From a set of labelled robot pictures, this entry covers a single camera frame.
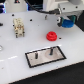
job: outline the red cap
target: red cap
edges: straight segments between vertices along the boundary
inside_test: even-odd
[[[49,41],[56,41],[57,40],[57,35],[55,32],[51,31],[47,34],[46,38],[49,40]]]

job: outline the gray surface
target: gray surface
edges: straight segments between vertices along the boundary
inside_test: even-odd
[[[69,0],[72,4],[79,5],[82,3],[81,0]]]

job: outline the cable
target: cable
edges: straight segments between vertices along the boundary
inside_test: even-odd
[[[35,11],[37,11],[37,12],[45,13],[45,14],[55,14],[56,12],[58,13],[58,9],[51,10],[51,11],[49,11],[49,12],[47,12],[47,11],[40,11],[40,10],[34,8],[34,7],[28,2],[28,0],[25,0],[25,1],[26,1],[26,3],[27,3],[33,10],[35,10]]]

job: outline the white platform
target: white platform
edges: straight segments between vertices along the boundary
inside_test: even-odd
[[[25,37],[15,37],[13,18],[22,18],[25,26]],[[1,14],[0,22],[0,84],[7,84],[32,77],[51,70],[84,61],[84,32],[74,25],[71,29],[57,27],[56,16],[48,16],[37,12]],[[55,42],[49,42],[46,34],[54,31],[58,35]],[[60,46],[65,60],[29,68],[25,53],[53,46]]]

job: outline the red button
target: red button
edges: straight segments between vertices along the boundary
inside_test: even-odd
[[[55,32],[51,31],[47,34],[46,38],[49,40],[49,41],[56,41],[57,40],[57,35]]]

